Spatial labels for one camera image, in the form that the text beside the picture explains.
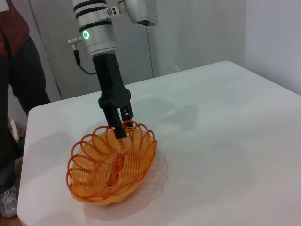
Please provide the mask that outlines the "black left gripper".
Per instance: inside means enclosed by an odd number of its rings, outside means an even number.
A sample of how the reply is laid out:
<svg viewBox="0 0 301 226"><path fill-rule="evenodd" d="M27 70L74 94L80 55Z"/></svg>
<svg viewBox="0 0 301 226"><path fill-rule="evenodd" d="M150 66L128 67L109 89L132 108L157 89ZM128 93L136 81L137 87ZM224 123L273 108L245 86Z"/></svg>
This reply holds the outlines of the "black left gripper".
<svg viewBox="0 0 301 226"><path fill-rule="evenodd" d="M122 121L133 118L130 94L125 88L116 55L105 53L93 57L93 63L101 87L99 106L103 109L108 126L114 128L116 139L126 138L117 108L120 109Z"/></svg>

